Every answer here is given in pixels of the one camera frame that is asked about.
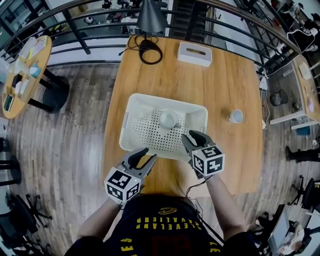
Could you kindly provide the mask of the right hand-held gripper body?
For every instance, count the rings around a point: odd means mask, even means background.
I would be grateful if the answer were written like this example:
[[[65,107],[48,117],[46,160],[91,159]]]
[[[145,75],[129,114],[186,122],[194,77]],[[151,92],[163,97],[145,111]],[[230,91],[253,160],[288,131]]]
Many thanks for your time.
[[[187,146],[189,165],[198,180],[214,176],[224,170],[225,154],[215,144],[206,146]]]

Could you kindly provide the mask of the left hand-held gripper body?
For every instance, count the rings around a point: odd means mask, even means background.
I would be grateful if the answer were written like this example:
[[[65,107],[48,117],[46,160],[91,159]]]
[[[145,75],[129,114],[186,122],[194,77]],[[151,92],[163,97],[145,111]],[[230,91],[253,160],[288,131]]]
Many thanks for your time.
[[[115,202],[128,202],[137,195],[144,184],[147,168],[135,168],[122,161],[112,167],[104,180],[106,193]]]

